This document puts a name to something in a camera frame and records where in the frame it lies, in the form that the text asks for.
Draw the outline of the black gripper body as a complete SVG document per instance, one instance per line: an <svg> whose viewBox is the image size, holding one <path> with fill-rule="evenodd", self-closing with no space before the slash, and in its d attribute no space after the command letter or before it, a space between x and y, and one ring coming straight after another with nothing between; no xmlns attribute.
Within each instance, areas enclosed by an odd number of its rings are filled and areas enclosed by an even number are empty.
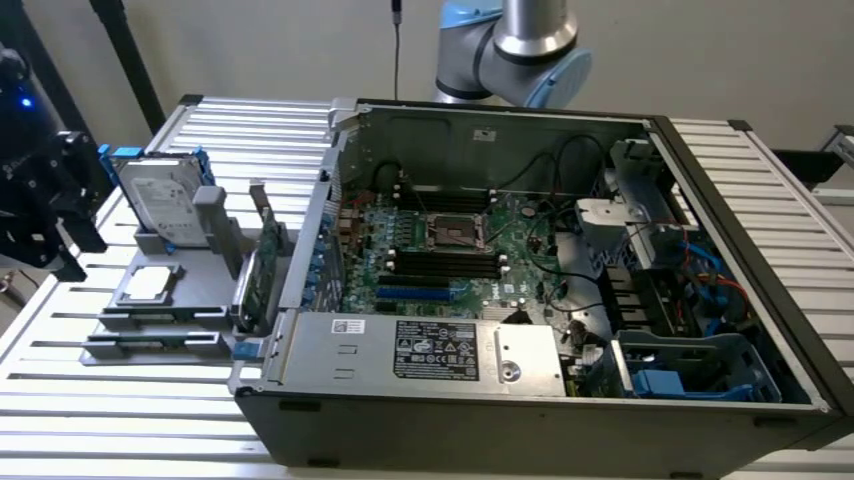
<svg viewBox="0 0 854 480"><path fill-rule="evenodd" d="M26 86L2 88L2 256L8 265L63 268L64 241L52 201L64 132Z"/></svg>

